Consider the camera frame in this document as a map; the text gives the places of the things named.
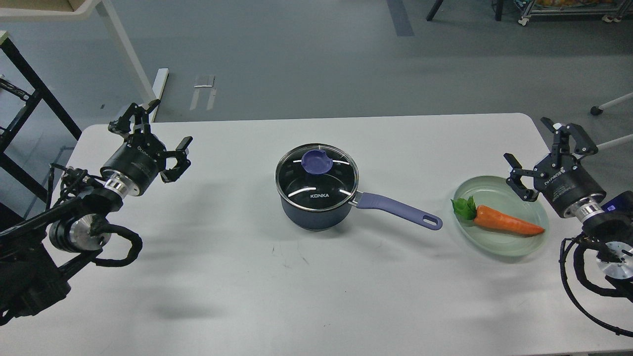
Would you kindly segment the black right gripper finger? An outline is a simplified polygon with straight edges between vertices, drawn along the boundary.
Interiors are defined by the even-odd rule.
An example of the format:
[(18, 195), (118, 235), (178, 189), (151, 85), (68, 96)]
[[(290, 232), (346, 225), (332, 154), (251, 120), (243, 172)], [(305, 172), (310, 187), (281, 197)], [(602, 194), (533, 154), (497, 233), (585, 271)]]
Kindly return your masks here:
[(541, 123), (554, 135), (551, 153), (547, 156), (551, 167), (562, 167), (565, 159), (577, 162), (599, 152), (594, 140), (582, 126), (574, 123), (554, 123), (548, 117), (542, 117)]
[(506, 179), (506, 184), (508, 184), (523, 201), (536, 201), (540, 192), (535, 189), (528, 189), (522, 182), (522, 177), (537, 178), (540, 177), (540, 173), (536, 168), (531, 169), (531, 171), (524, 169), (511, 153), (504, 153), (504, 159), (510, 166), (509, 177)]

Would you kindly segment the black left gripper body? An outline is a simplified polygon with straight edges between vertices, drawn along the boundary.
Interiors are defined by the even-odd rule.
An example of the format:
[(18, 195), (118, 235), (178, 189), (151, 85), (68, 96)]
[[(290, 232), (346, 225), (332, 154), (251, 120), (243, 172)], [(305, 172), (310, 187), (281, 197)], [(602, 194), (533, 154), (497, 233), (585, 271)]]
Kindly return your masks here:
[(166, 159), (162, 157), (165, 151), (165, 144), (156, 135), (133, 133), (101, 167), (101, 175), (104, 178), (114, 173), (126, 176), (136, 186), (133, 195), (143, 195), (166, 168)]

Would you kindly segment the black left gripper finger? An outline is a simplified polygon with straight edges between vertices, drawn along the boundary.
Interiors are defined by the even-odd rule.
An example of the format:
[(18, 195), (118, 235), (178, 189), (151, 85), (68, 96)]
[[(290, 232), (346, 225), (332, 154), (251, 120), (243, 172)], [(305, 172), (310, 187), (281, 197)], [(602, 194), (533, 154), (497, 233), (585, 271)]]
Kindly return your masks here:
[(117, 134), (124, 142), (132, 145), (147, 145), (152, 142), (149, 114), (154, 111), (161, 100), (151, 100), (147, 104), (139, 106), (131, 103), (124, 113), (117, 119), (109, 122), (108, 131)]
[(161, 169), (160, 176), (164, 183), (167, 184), (176, 182), (190, 167), (191, 161), (188, 159), (188, 147), (192, 141), (192, 136), (185, 136), (176, 149), (160, 153), (160, 160), (165, 165), (167, 164), (167, 160), (170, 158), (174, 158), (176, 160), (176, 164), (172, 168)]

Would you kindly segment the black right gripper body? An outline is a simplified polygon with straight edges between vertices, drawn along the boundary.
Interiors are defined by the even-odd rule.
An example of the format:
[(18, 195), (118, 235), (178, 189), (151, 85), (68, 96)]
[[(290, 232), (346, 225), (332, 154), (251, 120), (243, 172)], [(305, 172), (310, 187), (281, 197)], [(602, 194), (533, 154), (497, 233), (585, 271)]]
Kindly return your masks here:
[(554, 157), (545, 156), (537, 164), (537, 190), (561, 218), (572, 216), (570, 207), (585, 198), (601, 203), (606, 191), (581, 166), (575, 156), (560, 156), (560, 164), (554, 166)]

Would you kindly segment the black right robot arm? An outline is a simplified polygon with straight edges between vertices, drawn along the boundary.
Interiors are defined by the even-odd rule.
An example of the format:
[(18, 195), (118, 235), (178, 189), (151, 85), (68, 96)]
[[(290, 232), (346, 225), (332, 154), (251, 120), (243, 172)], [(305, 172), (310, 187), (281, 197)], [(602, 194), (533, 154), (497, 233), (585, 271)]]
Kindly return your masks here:
[(572, 304), (595, 324), (626, 337), (632, 332), (612, 326), (581, 306), (568, 284), (567, 257), (573, 253), (577, 281), (602, 297), (632, 299), (632, 193), (620, 194), (604, 206), (606, 192), (581, 165), (598, 147), (584, 129), (574, 123), (541, 122), (552, 133), (550, 152), (524, 169), (515, 156), (505, 153), (510, 165), (506, 184), (524, 201), (542, 194), (559, 217), (577, 218), (582, 230), (565, 238), (560, 246), (560, 275)]

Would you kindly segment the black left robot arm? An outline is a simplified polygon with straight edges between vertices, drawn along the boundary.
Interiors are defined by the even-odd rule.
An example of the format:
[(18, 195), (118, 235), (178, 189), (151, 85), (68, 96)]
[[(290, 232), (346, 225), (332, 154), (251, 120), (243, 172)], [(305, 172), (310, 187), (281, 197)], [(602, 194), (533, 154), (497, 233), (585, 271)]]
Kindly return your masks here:
[(143, 247), (138, 233), (110, 223), (127, 196), (141, 196), (160, 177), (178, 180), (190, 167), (188, 145), (174, 150), (151, 131), (149, 116), (159, 106), (132, 103), (108, 125), (121, 136), (122, 146), (106, 161), (98, 176), (85, 169), (53, 164), (63, 172), (60, 196), (45, 212), (1, 233), (1, 324), (34, 316), (66, 298), (69, 279), (93, 263), (124, 267)]

